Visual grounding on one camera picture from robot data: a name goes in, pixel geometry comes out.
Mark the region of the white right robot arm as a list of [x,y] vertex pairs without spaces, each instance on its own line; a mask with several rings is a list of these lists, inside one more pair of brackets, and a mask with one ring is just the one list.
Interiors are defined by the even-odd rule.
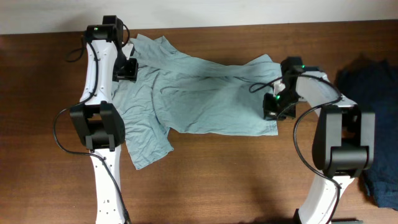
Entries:
[[[307,198],[296,209],[294,223],[331,223],[346,188],[374,160],[375,114],[345,97],[318,67],[283,65],[282,76],[268,83],[272,93],[264,96],[266,120],[288,118],[301,100],[310,105],[296,120],[293,142],[296,153],[315,177]],[[318,116],[312,159],[300,151],[297,133],[300,122],[315,112]]]

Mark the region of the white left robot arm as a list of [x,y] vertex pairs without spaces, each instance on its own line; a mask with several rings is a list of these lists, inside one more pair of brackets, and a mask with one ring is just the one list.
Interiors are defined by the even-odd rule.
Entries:
[[83,94],[70,117],[91,158],[96,187],[97,223],[130,223],[121,195],[119,161],[125,127],[112,103],[114,67],[126,62],[123,30],[115,24],[88,26],[83,41],[88,66]]

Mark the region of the light teal t-shirt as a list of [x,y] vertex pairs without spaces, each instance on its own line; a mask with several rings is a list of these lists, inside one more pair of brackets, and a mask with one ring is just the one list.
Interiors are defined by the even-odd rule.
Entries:
[[134,82],[113,83],[113,103],[126,127],[126,146],[136,169],[173,150],[168,135],[215,133],[275,136],[275,121],[263,118],[265,88],[253,83],[280,77],[280,65],[268,55],[244,65],[222,65],[178,51],[165,37],[138,35],[132,40],[138,61]]

